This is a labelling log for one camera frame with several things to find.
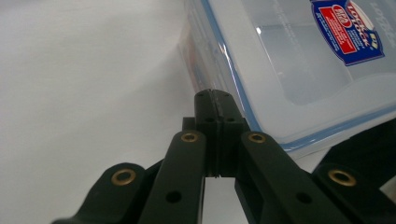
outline clear plastic container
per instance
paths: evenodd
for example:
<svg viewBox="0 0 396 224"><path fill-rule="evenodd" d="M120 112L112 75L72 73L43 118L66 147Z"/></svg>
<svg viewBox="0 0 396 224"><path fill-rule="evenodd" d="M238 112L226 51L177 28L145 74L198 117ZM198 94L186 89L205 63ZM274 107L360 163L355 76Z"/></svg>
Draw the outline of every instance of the clear plastic container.
<svg viewBox="0 0 396 224"><path fill-rule="evenodd" d="M195 89L238 101L294 158L395 118L396 1L187 0Z"/></svg>

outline white surface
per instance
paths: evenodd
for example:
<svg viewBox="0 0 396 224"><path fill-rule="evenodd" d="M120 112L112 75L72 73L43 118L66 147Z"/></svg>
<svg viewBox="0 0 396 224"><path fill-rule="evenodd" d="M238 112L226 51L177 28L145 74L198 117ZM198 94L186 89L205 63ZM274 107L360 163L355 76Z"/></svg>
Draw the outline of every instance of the white surface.
<svg viewBox="0 0 396 224"><path fill-rule="evenodd" d="M102 172L163 158L193 95L181 0L0 3L0 223L71 217ZM204 223L247 223L231 179Z"/></svg>

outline red label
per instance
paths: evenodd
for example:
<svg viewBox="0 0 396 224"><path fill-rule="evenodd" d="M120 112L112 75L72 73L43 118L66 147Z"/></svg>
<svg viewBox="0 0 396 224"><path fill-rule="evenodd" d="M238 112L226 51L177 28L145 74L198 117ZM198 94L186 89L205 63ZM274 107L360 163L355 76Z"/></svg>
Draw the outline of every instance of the red label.
<svg viewBox="0 0 396 224"><path fill-rule="evenodd" d="M335 40L340 46L341 51L343 51L344 54L356 52L357 50L353 45L353 42L350 39L349 34L347 33L347 30L345 28L348 25L349 27L352 25L351 21L350 20L346 21L342 19L343 17L342 13L346 14L344 10L343 10L344 12L340 12L340 11L334 12L333 8L337 9L338 7L337 6L320 7L319 10L320 13L323 15L325 21L329 24L329 27L332 30L332 34L334 35Z"/></svg>
<svg viewBox="0 0 396 224"><path fill-rule="evenodd" d="M340 21L340 23L346 27L349 28L352 26L352 21L350 21L347 13L344 11L344 9L338 5L334 5L332 7L332 10L335 13L335 16L337 17L337 19Z"/></svg>

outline screw hole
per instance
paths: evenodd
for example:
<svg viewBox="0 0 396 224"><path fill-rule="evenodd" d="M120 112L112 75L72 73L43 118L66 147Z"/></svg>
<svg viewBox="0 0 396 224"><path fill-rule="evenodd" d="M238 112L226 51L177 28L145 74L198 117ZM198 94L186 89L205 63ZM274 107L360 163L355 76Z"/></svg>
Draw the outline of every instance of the screw hole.
<svg viewBox="0 0 396 224"><path fill-rule="evenodd" d="M296 198L298 199L298 201L300 201L300 203L312 203L311 196L309 196L306 193L302 193L302 192L297 193Z"/></svg>
<svg viewBox="0 0 396 224"><path fill-rule="evenodd" d="M330 170L329 178L339 185L343 185L346 187L353 187L356 185L356 179L353 175L342 171L342 170Z"/></svg>
<svg viewBox="0 0 396 224"><path fill-rule="evenodd" d="M263 143L263 142L265 142L265 137L264 137L264 135L259 134L259 133L251 133L251 134L248 136L248 139L249 139L250 141L252 141L252 142L255 142L255 143Z"/></svg>
<svg viewBox="0 0 396 224"><path fill-rule="evenodd" d="M116 186L125 186L130 184L136 178L136 173L131 169L118 170L111 176L111 182Z"/></svg>
<svg viewBox="0 0 396 224"><path fill-rule="evenodd" d="M166 201L169 203L178 203L181 200L181 193L178 191L172 191L166 194Z"/></svg>
<svg viewBox="0 0 396 224"><path fill-rule="evenodd" d="M195 142L198 140L198 135L195 133L185 133L181 135L181 140L184 142Z"/></svg>
<svg viewBox="0 0 396 224"><path fill-rule="evenodd" d="M205 121L206 121L206 122L209 122L209 123L215 122L215 120L212 119L212 118L207 118L207 119L205 119Z"/></svg>

